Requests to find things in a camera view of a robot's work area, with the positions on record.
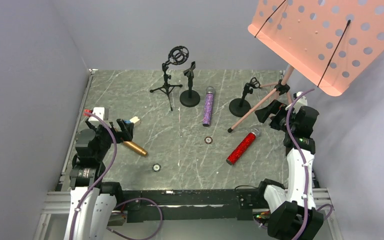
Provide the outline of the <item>black round-base clip stand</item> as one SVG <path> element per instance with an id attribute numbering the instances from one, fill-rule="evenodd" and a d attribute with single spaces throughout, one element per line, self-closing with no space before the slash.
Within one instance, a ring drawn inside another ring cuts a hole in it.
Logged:
<path id="1" fill-rule="evenodd" d="M 183 71 L 183 75 L 187 77 L 188 90 L 185 90 L 180 94 L 179 101 L 183 106 L 188 108 L 197 106 L 201 100 L 199 93 L 193 90 L 195 68 L 196 68 L 196 62 L 193 61 L 190 65 L 190 68 Z"/>

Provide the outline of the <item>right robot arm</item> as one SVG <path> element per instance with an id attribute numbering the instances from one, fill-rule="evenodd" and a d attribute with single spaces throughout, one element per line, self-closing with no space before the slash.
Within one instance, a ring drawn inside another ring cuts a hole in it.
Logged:
<path id="1" fill-rule="evenodd" d="M 288 187 L 265 179 L 259 191 L 267 202 L 270 217 L 267 233 L 278 240 L 312 240 L 323 225 L 324 216 L 316 209 L 312 187 L 312 167 L 316 144 L 311 138 L 319 112 L 309 106 L 294 108 L 287 118 L 287 105 L 273 100 L 255 112 L 272 129 L 285 133 L 283 145 L 288 163 Z"/>

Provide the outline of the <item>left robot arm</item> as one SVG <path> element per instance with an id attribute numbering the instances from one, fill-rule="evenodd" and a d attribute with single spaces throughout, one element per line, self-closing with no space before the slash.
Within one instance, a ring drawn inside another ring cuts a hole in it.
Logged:
<path id="1" fill-rule="evenodd" d="M 87 122 L 75 135 L 75 155 L 69 173 L 70 209 L 65 229 L 66 240 L 101 240 L 116 204 L 124 200 L 119 182 L 103 182 L 107 169 L 103 160 L 110 147 L 132 140 L 134 123 L 116 120 L 111 132 Z"/>

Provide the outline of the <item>purple glitter microphone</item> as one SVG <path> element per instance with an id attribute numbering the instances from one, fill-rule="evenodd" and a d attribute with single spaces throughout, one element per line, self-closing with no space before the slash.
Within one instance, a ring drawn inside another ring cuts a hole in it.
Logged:
<path id="1" fill-rule="evenodd" d="M 209 127 L 211 125 L 215 94 L 216 94 L 216 89 L 214 87 L 208 86 L 206 88 L 203 119 L 202 119 L 202 125 L 204 127 Z"/>

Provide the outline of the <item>red glitter microphone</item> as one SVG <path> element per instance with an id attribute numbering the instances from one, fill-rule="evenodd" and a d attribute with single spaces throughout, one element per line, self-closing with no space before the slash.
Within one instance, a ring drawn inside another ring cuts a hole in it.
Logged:
<path id="1" fill-rule="evenodd" d="M 238 146 L 232 151 L 232 153 L 226 158 L 226 163 L 233 166 L 252 145 L 252 143 L 260 137 L 260 135 L 261 131 L 259 129 L 252 128 L 251 131 L 238 144 Z"/>

